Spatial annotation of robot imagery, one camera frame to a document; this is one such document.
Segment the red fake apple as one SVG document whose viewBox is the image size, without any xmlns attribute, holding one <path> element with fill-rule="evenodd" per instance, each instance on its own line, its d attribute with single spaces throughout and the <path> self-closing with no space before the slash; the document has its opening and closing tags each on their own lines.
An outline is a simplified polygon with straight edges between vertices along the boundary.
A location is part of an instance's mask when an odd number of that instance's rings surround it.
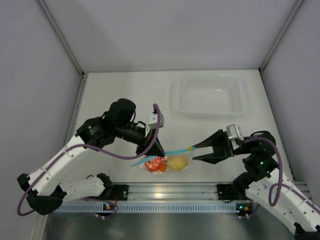
<svg viewBox="0 0 320 240">
<path fill-rule="evenodd" d="M 149 172 L 159 172 L 158 169 L 162 163 L 166 163 L 163 157 L 155 157 L 144 163 L 144 166 Z"/>
</svg>

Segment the clear zip top bag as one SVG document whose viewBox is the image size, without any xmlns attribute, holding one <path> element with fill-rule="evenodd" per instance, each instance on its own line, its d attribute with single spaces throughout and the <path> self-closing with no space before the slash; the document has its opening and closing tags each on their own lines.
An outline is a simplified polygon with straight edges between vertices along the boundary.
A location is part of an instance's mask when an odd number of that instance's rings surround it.
<svg viewBox="0 0 320 240">
<path fill-rule="evenodd" d="M 173 174 L 188 168 L 192 163 L 194 146 L 174 151 L 166 151 L 165 156 L 144 156 L 138 162 L 132 164 L 131 168 L 147 171 L 151 174 Z"/>
</svg>

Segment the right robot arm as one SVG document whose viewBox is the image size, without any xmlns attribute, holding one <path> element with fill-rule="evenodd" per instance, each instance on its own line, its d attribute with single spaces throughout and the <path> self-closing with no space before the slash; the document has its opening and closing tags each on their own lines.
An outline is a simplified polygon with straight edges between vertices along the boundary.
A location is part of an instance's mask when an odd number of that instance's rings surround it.
<svg viewBox="0 0 320 240">
<path fill-rule="evenodd" d="M 196 156 L 195 161 L 215 165 L 230 157 L 246 155 L 245 172 L 231 184 L 217 185 L 221 201 L 251 200 L 263 207 L 294 235 L 296 240 L 320 238 L 320 209 L 285 175 L 276 140 L 268 131 L 242 136 L 236 125 L 229 125 L 193 145 L 212 148 L 212 153 Z"/>
</svg>

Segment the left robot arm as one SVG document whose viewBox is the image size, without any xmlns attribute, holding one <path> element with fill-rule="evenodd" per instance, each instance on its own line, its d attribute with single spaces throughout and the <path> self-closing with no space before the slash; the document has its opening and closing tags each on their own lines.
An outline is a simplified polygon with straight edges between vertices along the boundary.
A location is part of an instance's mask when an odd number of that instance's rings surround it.
<svg viewBox="0 0 320 240">
<path fill-rule="evenodd" d="M 142 156 L 164 157 L 165 151 L 158 139 L 159 130 L 164 126 L 164 117 L 156 103 L 152 107 L 153 112 L 142 126 L 134 121 L 135 103 L 126 98 L 113 102 L 101 116 L 87 119 L 47 163 L 17 178 L 24 191 L 17 206 L 17 214 L 24 217 L 36 212 L 44 216 L 73 200 L 89 197 L 106 200 L 112 193 L 113 183 L 104 173 L 75 182 L 64 181 L 92 152 L 125 161 Z M 113 144 L 115 139 L 135 144 L 135 155 L 123 156 L 105 150 L 104 147 Z"/>
</svg>

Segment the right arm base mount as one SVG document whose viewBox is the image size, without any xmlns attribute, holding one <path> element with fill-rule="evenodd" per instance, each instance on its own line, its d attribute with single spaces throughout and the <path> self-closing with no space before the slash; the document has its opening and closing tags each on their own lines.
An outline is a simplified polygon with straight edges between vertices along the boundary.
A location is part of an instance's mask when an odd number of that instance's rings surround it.
<svg viewBox="0 0 320 240">
<path fill-rule="evenodd" d="M 217 184 L 218 199 L 223 202 L 232 202 L 237 199 L 236 189 L 232 184 Z"/>
</svg>

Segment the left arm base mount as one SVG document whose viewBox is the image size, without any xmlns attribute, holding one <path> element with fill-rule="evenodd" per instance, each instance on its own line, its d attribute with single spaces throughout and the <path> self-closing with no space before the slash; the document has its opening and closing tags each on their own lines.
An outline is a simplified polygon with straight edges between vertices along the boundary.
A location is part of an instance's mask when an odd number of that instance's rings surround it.
<svg viewBox="0 0 320 240">
<path fill-rule="evenodd" d="M 115 184 L 108 196 L 108 201 L 127 201 L 129 195 L 129 185 Z"/>
</svg>

